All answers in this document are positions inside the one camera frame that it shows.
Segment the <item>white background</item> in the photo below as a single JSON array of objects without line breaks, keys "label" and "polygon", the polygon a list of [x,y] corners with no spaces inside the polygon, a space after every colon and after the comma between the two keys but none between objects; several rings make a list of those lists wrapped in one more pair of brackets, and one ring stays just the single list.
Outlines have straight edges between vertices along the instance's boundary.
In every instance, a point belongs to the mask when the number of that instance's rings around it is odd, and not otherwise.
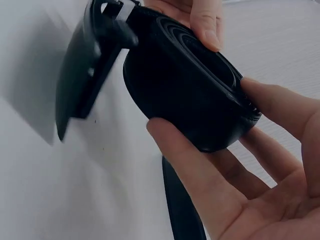
[{"label": "white background", "polygon": [[[57,138],[57,73],[85,0],[0,0],[0,238],[172,240],[161,155],[117,60],[86,121]],[[244,74],[320,98],[320,5],[257,0],[225,6],[224,54]],[[299,143],[263,130],[300,157]],[[269,185],[238,143],[230,148]]]}]

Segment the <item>hand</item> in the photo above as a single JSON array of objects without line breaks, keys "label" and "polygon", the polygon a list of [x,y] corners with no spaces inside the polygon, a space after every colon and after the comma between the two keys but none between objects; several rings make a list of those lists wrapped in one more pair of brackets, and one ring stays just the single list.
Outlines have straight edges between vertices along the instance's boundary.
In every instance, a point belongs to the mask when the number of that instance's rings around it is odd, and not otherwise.
[{"label": "hand", "polygon": [[171,123],[147,129],[188,191],[211,239],[316,240],[320,236],[320,100],[244,79],[242,88],[271,121],[301,142],[303,165],[252,128],[240,140],[277,182],[269,188],[227,149],[199,152]]},{"label": "hand", "polygon": [[217,52],[222,48],[222,0],[144,0],[144,3],[191,28],[208,49]]}]

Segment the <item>black strap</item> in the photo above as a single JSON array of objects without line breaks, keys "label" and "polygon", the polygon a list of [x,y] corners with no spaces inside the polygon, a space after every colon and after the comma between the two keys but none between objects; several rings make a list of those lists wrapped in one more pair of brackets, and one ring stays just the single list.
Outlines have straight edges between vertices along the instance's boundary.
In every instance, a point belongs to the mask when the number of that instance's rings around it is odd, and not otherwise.
[{"label": "black strap", "polygon": [[203,224],[185,187],[164,157],[162,169],[174,240],[206,240]]}]

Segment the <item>white surface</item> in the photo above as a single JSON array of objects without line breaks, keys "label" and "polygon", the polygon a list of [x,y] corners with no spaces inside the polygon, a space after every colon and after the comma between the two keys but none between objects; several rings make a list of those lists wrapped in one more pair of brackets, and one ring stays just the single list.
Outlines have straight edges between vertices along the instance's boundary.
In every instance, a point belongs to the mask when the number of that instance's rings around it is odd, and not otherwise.
[{"label": "white surface", "polygon": [[[161,156],[118,59],[87,121],[65,143],[54,125],[57,69],[86,1],[0,0],[0,236],[3,240],[172,240]],[[257,0],[225,7],[225,55],[244,74],[320,97],[320,5]],[[259,126],[296,156],[299,144]],[[246,167],[270,178],[239,144]]]}]

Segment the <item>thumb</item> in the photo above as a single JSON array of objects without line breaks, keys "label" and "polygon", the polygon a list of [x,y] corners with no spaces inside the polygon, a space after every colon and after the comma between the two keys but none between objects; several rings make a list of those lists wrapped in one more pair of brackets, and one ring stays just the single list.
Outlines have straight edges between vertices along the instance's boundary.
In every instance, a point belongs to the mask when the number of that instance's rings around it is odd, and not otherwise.
[{"label": "thumb", "polygon": [[204,46],[214,52],[221,49],[217,37],[218,9],[218,0],[194,0],[190,14],[190,27],[194,34]]}]

